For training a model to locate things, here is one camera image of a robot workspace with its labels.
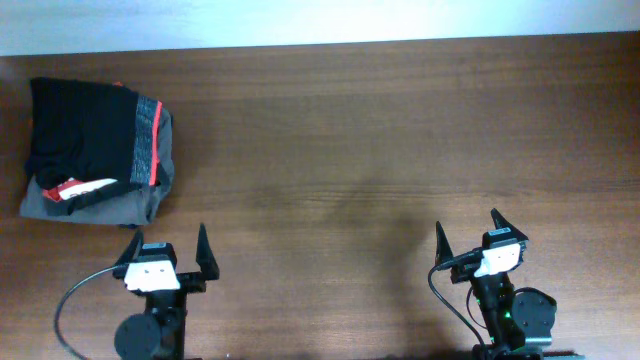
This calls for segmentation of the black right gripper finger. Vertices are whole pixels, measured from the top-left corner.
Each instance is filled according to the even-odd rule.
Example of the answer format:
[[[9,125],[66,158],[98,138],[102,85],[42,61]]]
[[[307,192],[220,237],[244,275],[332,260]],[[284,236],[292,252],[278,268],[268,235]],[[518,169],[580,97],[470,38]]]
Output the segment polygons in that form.
[[[498,232],[500,235],[510,235],[517,241],[529,240],[529,238],[522,231],[520,231],[517,227],[507,221],[506,218],[496,208],[493,208],[490,214],[495,226],[495,232]]]
[[[435,264],[443,265],[445,263],[450,262],[454,258],[454,255],[440,221],[436,222],[435,232],[436,232]]]

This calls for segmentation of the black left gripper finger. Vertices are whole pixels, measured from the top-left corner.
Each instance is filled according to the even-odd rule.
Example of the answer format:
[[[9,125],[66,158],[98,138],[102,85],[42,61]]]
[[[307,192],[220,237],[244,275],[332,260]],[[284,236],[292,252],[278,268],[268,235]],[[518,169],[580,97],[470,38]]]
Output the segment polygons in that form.
[[[203,223],[199,226],[196,263],[200,267],[200,272],[205,280],[218,280],[220,278],[220,269],[211,249],[206,227]]]
[[[115,262],[115,266],[131,263],[138,255],[143,244],[144,244],[144,234],[141,230],[137,230],[132,240],[130,241],[130,243],[127,245],[123,253]]]

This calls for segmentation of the black leggings red waistband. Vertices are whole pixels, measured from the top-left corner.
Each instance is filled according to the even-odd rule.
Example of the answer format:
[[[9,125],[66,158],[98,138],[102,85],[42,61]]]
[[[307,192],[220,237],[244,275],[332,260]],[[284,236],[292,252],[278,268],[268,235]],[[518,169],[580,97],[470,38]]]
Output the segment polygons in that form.
[[[43,189],[73,178],[156,183],[163,104],[121,85],[30,80],[33,129],[25,164]]]

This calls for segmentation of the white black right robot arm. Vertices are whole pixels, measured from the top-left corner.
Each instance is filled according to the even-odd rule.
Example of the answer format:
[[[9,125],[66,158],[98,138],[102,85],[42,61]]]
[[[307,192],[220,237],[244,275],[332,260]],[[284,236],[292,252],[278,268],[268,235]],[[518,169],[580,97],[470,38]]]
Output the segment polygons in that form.
[[[552,343],[557,302],[536,288],[514,287],[509,273],[523,263],[529,238],[497,209],[491,210],[491,218],[495,228],[483,234],[482,244],[460,255],[453,253],[442,225],[435,225],[435,264],[428,285],[477,338],[472,358],[542,359]],[[470,284],[467,296],[476,299],[489,342],[476,329],[477,321],[467,320],[436,289],[433,274],[439,271],[449,271],[453,284]]]

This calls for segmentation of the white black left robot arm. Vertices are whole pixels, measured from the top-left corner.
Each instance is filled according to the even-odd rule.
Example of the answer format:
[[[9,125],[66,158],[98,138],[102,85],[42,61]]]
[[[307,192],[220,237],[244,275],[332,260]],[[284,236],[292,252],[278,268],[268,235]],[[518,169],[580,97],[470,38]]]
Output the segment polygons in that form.
[[[220,278],[206,227],[199,226],[194,272],[176,271],[177,257],[168,242],[146,243],[138,230],[115,262],[112,276],[145,301],[142,312],[123,320],[114,335],[122,359],[184,360],[187,297],[204,293]]]

